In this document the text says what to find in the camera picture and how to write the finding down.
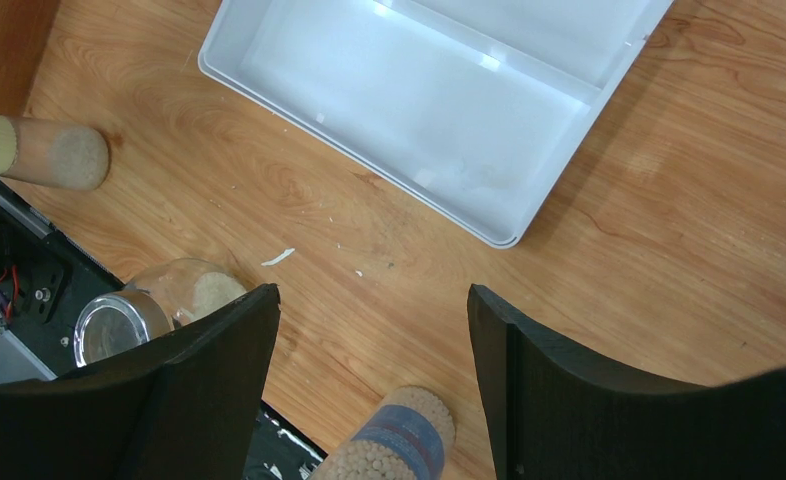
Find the white divided tray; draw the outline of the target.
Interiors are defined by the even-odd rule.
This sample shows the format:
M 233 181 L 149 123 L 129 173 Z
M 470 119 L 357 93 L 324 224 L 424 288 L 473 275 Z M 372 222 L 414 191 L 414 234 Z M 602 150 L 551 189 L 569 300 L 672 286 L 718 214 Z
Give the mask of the white divided tray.
M 224 1 L 208 77 L 486 244 L 519 242 L 666 1 Z

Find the silver lid peppercorn bottle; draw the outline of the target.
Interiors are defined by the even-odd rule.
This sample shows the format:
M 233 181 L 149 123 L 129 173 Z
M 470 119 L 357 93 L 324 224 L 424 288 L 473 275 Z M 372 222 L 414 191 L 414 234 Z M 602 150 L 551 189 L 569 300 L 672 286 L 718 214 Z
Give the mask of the silver lid peppercorn bottle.
M 456 437 L 451 411 L 432 391 L 404 386 L 311 474 L 313 479 L 442 477 Z

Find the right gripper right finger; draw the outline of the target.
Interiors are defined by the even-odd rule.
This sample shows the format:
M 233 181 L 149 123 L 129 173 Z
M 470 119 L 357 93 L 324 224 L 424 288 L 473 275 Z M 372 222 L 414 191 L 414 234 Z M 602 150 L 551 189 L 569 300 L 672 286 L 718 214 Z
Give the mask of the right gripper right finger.
M 482 285 L 467 314 L 500 479 L 786 479 L 786 367 L 708 387 L 602 355 Z

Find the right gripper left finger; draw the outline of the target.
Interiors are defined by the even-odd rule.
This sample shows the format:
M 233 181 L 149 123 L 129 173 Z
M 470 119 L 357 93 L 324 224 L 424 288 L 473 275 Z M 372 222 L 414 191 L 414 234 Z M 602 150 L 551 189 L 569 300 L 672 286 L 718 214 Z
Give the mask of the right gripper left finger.
M 264 284 L 51 381 L 0 384 L 0 479 L 239 479 L 280 320 Z

